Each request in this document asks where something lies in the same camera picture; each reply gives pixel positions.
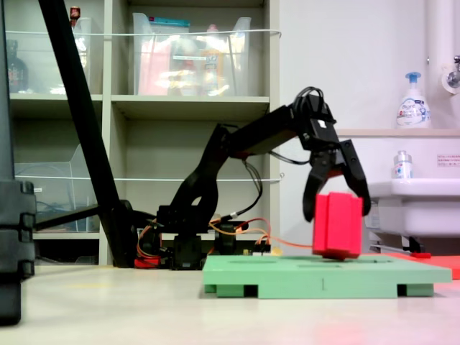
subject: small bottle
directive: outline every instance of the small bottle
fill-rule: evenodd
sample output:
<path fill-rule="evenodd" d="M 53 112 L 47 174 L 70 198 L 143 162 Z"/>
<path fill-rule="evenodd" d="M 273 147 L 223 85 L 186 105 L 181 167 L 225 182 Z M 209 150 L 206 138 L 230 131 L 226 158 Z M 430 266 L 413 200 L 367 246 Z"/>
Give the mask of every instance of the small bottle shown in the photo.
<path fill-rule="evenodd" d="M 72 31 L 75 29 L 75 25 L 77 25 L 77 21 L 80 19 L 81 10 L 78 6 L 72 6 L 70 8 L 70 26 L 72 27 Z"/>
<path fill-rule="evenodd" d="M 8 61 L 8 84 L 10 93 L 26 91 L 28 88 L 27 66 L 17 57 L 16 40 L 6 40 L 6 56 Z"/>
<path fill-rule="evenodd" d="M 202 52 L 202 56 L 206 58 L 203 66 L 203 89 L 206 96 L 222 96 L 223 90 L 223 63 L 224 55 L 221 51 L 221 40 L 217 33 L 215 24 L 209 25 L 206 36 L 206 48 Z"/>
<path fill-rule="evenodd" d="M 398 151 L 394 161 L 395 178 L 413 178 L 412 157 L 406 151 Z"/>

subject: shelf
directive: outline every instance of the shelf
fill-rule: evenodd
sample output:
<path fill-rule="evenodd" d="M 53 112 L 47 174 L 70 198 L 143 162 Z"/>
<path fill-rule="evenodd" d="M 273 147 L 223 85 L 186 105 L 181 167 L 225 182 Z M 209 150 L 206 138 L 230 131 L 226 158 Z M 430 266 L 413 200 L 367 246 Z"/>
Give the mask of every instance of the shelf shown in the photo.
<path fill-rule="evenodd" d="M 128 119 L 252 121 L 264 116 L 269 97 L 125 96 L 112 103 Z"/>
<path fill-rule="evenodd" d="M 340 137 L 460 137 L 460 129 L 338 129 Z"/>
<path fill-rule="evenodd" d="M 128 0 L 132 6 L 168 6 L 168 7 L 263 7 L 265 0 Z"/>
<path fill-rule="evenodd" d="M 92 95 L 98 119 L 102 117 L 102 95 Z M 66 95 L 11 93 L 11 113 L 15 119 L 71 119 Z"/>
<path fill-rule="evenodd" d="M 35 232 L 34 239 L 99 239 L 98 232 Z"/>
<path fill-rule="evenodd" d="M 200 234 L 201 239 L 203 241 L 213 241 L 214 240 L 214 234 Z M 174 239 L 175 234 L 162 234 L 162 240 L 163 241 L 172 241 Z M 242 235 L 236 235 L 236 240 L 237 241 L 256 241 L 262 236 L 261 234 L 242 234 Z"/>

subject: countertop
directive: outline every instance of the countertop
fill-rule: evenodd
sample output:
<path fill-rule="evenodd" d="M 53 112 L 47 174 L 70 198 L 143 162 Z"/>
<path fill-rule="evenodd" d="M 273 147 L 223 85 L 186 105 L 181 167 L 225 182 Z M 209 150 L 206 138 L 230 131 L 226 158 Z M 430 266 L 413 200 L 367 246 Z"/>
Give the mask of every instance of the countertop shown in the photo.
<path fill-rule="evenodd" d="M 433 298 L 215 299 L 201 272 L 45 266 L 2 345 L 460 344 L 460 281 Z"/>

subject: faucet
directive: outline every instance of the faucet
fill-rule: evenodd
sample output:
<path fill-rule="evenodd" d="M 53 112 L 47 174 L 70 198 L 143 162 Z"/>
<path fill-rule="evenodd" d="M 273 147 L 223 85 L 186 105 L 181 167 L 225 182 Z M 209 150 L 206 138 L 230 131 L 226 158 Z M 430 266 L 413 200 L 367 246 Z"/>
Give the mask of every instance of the faucet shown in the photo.
<path fill-rule="evenodd" d="M 460 88 L 460 55 L 454 56 L 456 71 L 447 75 L 447 83 L 451 88 Z"/>

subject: red mat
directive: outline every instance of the red mat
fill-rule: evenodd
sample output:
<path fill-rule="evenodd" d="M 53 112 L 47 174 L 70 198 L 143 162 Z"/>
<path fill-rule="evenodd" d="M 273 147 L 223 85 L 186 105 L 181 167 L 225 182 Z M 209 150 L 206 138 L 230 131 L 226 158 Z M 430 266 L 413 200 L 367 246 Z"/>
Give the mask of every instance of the red mat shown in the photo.
<path fill-rule="evenodd" d="M 410 257 L 409 255 L 399 253 L 386 253 L 382 255 L 389 255 L 391 257 L 397 257 L 399 259 L 406 259 L 416 262 L 421 262 L 427 265 L 433 265 L 438 267 L 450 268 L 452 270 L 452 279 L 460 279 L 460 255 L 451 255 L 445 257 L 431 257 L 429 259 L 419 259 Z"/>

